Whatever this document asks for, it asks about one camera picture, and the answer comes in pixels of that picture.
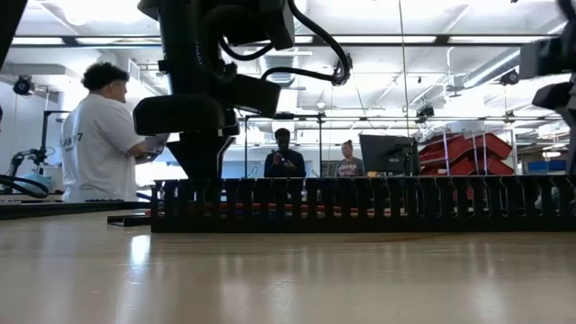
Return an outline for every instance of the white wall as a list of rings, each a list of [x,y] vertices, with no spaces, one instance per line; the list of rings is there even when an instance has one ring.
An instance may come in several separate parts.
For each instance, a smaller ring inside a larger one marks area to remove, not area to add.
[[[0,82],[0,105],[4,111],[0,125],[0,174],[5,174],[10,167],[12,156],[20,151],[39,149],[41,146],[42,116],[46,108],[46,99],[33,95],[22,98],[12,91],[12,86]],[[56,103],[48,103],[49,110],[57,110]],[[50,116],[47,146],[57,152],[49,157],[49,163],[59,160],[60,126],[56,116]],[[30,173],[34,164],[25,160],[19,168],[19,175]]]

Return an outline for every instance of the stacked red bins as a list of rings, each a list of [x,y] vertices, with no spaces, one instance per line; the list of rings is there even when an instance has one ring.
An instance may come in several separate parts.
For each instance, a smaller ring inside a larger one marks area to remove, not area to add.
[[[465,137],[462,134],[448,134],[446,146],[442,135],[423,144],[425,147],[418,153],[420,164],[423,166],[421,172],[423,176],[445,176],[446,157],[450,166],[450,176],[514,174],[514,170],[502,162],[508,158],[512,147],[491,133],[485,135],[485,143],[482,135]]]

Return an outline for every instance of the wall-mounted camera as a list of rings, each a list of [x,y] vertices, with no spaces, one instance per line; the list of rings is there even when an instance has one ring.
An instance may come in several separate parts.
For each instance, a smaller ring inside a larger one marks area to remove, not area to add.
[[[30,97],[36,92],[36,85],[32,82],[32,76],[18,76],[14,83],[13,91],[17,95]]]

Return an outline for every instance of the white t-shirt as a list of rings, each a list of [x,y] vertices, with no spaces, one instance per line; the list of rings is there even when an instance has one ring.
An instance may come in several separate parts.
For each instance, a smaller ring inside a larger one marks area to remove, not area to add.
[[[135,201],[135,159],[127,152],[143,140],[122,103],[89,94],[62,127],[64,201]]]

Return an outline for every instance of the black robotic gripper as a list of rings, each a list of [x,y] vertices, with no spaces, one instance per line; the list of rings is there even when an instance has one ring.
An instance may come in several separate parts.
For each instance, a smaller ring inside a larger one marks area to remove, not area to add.
[[[218,179],[224,151],[239,134],[234,109],[274,117],[278,84],[243,76],[221,57],[219,41],[294,45],[293,16],[285,0],[142,0],[139,9],[160,26],[160,70],[170,95],[142,100],[134,110],[140,135],[180,133],[168,143],[188,177]]]

